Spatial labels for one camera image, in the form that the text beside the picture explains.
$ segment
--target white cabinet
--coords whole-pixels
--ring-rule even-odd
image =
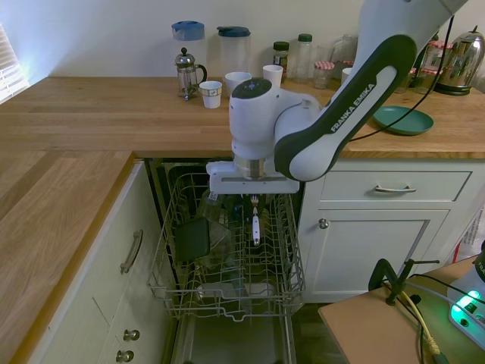
[[[305,302],[365,292],[380,258],[396,271],[408,258],[442,265],[484,203],[484,161],[340,159],[305,185],[299,222]],[[321,218],[330,222],[327,229],[319,228]]]
[[[133,364],[159,364],[174,329],[147,285],[160,234],[148,175],[136,163],[30,363],[116,363],[118,351],[131,351]],[[139,338],[126,340],[125,330]]]
[[[305,269],[305,302],[334,302],[366,292],[380,258],[389,260],[396,271],[408,258],[421,259],[447,213],[319,211],[306,237],[311,249]]]

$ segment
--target wire rack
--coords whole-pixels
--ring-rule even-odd
[[[174,183],[148,283],[155,299],[177,319],[291,315],[302,305],[305,280],[289,195],[266,195],[259,246],[243,213],[231,220],[221,209],[228,237],[208,256],[176,263],[175,229],[196,216],[207,180],[207,174],[192,173]]]

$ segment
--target paper cup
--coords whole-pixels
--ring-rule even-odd
[[[281,76],[283,76],[283,67],[276,64],[269,64],[268,66],[263,67],[263,77],[266,80],[271,81],[273,86],[281,86]]]
[[[352,67],[344,68],[342,70],[342,83],[346,82],[347,77],[350,75],[350,72],[352,72]]]
[[[252,75],[248,72],[230,72],[224,76],[224,83],[226,84],[226,96],[230,97],[234,89],[240,83],[251,80]]]
[[[221,106],[222,83],[219,81],[205,81],[199,84],[199,92],[204,99],[206,108],[218,108]]]

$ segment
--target butcher block counter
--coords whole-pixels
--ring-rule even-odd
[[[333,90],[286,82],[324,105]],[[411,107],[421,95],[392,95]],[[163,78],[46,78],[0,105],[0,362],[26,362],[134,158],[231,156],[228,100],[208,110]],[[350,143],[347,158],[485,158],[485,97],[433,93],[434,128]],[[376,130],[364,126],[358,136]]]

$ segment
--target backsplash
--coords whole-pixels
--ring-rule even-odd
[[[2,2],[3,23],[31,83],[58,76],[175,76],[171,24],[205,24],[209,78],[221,76],[217,27],[251,32],[250,72],[272,61],[272,45],[294,42],[299,33],[330,43],[356,33],[363,0],[17,0]],[[485,2],[470,0],[458,12],[452,39],[478,24],[485,31]]]

